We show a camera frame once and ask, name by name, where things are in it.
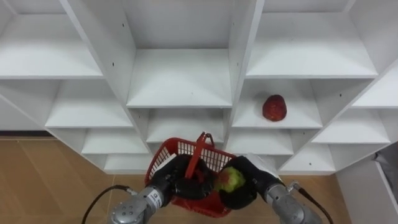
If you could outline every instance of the black cable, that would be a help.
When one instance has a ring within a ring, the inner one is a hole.
[[[303,195],[306,199],[308,199],[310,202],[312,202],[314,205],[316,205],[327,217],[328,221],[330,224],[333,224],[333,220],[331,219],[331,216],[329,213],[324,209],[305,189],[299,188],[297,189],[298,192]]]
[[[94,200],[93,202],[90,204],[90,206],[87,208],[87,211],[85,213],[85,215],[83,216],[83,219],[81,220],[81,224],[85,224],[86,223],[86,219],[88,217],[88,214],[91,212],[91,209],[93,209],[94,205],[97,203],[97,201],[108,191],[110,190],[114,190],[114,189],[119,189],[119,190],[124,190],[125,192],[127,192],[127,190],[129,189],[128,186],[123,186],[123,185],[114,185],[112,187],[108,187],[107,189],[103,190]]]

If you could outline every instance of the white shelf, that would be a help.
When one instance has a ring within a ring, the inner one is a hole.
[[[104,171],[107,174],[145,174],[152,158],[151,154],[110,154]]]
[[[352,107],[398,109],[398,67],[377,81]]]
[[[48,128],[132,127],[104,80],[65,80],[45,124]]]
[[[147,142],[177,137],[196,141],[206,131],[223,142],[223,112],[217,109],[156,109],[149,114]]]
[[[233,154],[292,155],[288,130],[233,129],[226,145]]]
[[[378,144],[390,143],[377,111],[350,109],[325,128],[315,143]]]
[[[138,50],[130,108],[229,108],[228,50]]]
[[[135,130],[129,128],[89,129],[82,154],[148,153]]]
[[[262,105],[271,95],[284,97],[285,119],[272,122],[262,116]],[[310,80],[247,80],[236,110],[233,127],[321,128]]]
[[[309,144],[293,159],[280,168],[280,173],[326,175],[336,172],[329,147],[324,144]]]
[[[67,15],[15,16],[0,38],[0,78],[102,78]]]
[[[372,78],[377,75],[346,13],[265,13],[247,78]]]

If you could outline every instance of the wooden floor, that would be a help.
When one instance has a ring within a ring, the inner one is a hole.
[[[336,224],[349,224],[337,179],[332,176],[283,177],[298,180],[332,215]],[[141,175],[106,175],[56,140],[0,141],[0,223],[77,224],[91,201],[113,184],[143,188]],[[87,224],[106,223],[109,208],[126,199],[124,192],[105,195]],[[297,196],[312,206],[302,197]],[[261,199],[222,219],[210,219],[169,205],[149,224],[258,223],[277,224],[278,218]]]

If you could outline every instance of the plastic basket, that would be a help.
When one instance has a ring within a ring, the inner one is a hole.
[[[211,144],[206,143],[207,138],[211,140]],[[217,174],[230,159],[235,157],[232,154],[215,149],[213,137],[209,133],[202,133],[196,142],[180,138],[170,138],[163,142],[154,156],[145,177],[146,184],[150,181],[158,166],[172,154],[192,155],[188,169],[185,173],[186,178],[192,178],[199,158],[202,158],[209,169]],[[172,203],[186,208],[187,210],[213,218],[224,217],[230,212],[230,210],[221,203],[218,192],[216,191],[212,191],[209,196],[202,200],[187,200],[174,197],[172,199]]]

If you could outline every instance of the red apple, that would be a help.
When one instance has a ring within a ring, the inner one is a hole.
[[[286,117],[287,108],[281,95],[272,95],[262,106],[262,115],[270,121],[281,121]]]

